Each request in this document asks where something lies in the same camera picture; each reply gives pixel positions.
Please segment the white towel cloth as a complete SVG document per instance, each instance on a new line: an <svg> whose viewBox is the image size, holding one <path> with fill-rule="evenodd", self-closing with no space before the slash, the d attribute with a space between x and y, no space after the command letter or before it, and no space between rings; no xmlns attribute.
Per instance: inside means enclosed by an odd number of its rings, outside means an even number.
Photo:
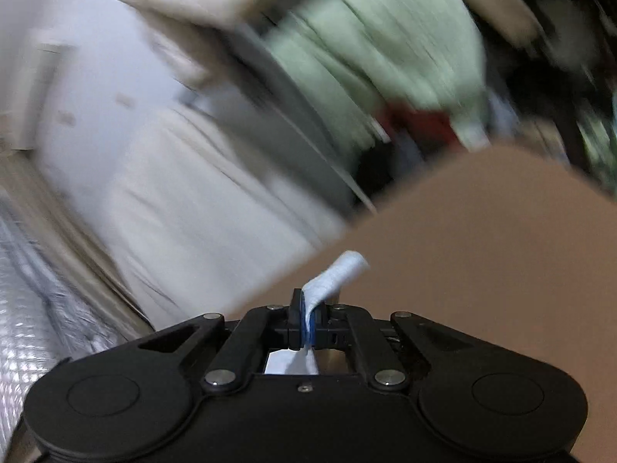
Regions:
<svg viewBox="0 0 617 463"><path fill-rule="evenodd" d="M310 279L301 289L300 296L300 338L298 351L284 349L272 352L267 360L265 373L272 375L318 375L317 317L319 305L338 302L343 286L354 281L369 268L362 254L345 251L325 271Z"/></svg>

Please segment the cream covered chair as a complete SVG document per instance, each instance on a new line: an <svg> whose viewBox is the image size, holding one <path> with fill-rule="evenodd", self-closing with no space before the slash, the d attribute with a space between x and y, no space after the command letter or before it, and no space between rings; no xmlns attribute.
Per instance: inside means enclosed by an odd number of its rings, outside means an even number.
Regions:
<svg viewBox="0 0 617 463"><path fill-rule="evenodd" d="M271 0L119 0L187 88L140 128L109 190L110 248L157 329L231 313L336 238L334 140L252 19Z"/></svg>

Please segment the red garment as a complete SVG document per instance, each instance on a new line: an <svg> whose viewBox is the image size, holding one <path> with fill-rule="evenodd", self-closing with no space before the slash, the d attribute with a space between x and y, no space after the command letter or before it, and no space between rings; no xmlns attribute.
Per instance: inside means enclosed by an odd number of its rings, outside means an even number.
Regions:
<svg viewBox="0 0 617 463"><path fill-rule="evenodd" d="M409 135L425 156L444 149L462 148L445 112L415 110L408 105L389 105L376 116L376 120L390 138Z"/></svg>

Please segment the silver foil insulation sheet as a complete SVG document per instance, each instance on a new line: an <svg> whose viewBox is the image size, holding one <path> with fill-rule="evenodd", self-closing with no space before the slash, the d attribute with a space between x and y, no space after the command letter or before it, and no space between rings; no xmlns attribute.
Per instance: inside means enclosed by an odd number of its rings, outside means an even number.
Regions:
<svg viewBox="0 0 617 463"><path fill-rule="evenodd" d="M30 387L56 365L125 341L26 233L1 196L1 457L12 446Z"/></svg>

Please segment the light green quilted garment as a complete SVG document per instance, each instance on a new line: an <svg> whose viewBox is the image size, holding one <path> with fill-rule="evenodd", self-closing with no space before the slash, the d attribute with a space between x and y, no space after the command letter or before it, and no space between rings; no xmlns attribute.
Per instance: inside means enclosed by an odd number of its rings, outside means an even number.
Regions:
<svg viewBox="0 0 617 463"><path fill-rule="evenodd" d="M484 46L462 0L303 0L265 43L344 156L373 146L391 101L448 114L467 149L487 141Z"/></svg>

